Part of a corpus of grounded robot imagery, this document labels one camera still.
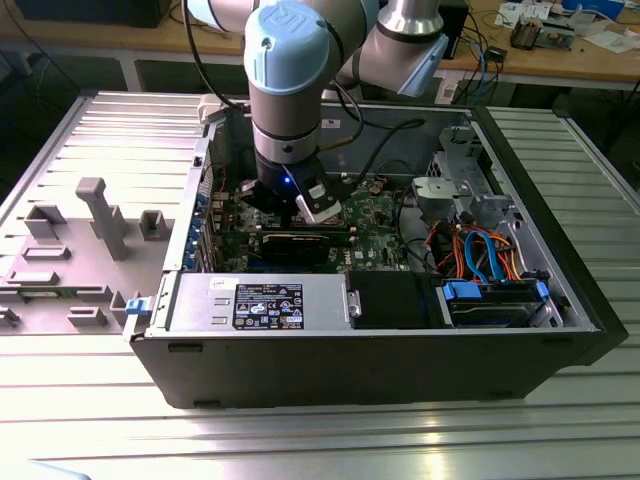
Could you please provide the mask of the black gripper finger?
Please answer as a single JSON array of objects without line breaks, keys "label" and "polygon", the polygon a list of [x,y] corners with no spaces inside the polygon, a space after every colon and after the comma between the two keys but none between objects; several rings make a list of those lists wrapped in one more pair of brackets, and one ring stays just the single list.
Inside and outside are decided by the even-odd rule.
[{"label": "black gripper finger", "polygon": [[263,185],[258,179],[240,183],[241,200],[264,214],[273,214],[280,220],[282,227],[289,227],[295,216],[295,205],[283,194]]},{"label": "black gripper finger", "polygon": [[335,201],[347,201],[352,195],[352,182],[349,176],[330,176],[328,195]]}]

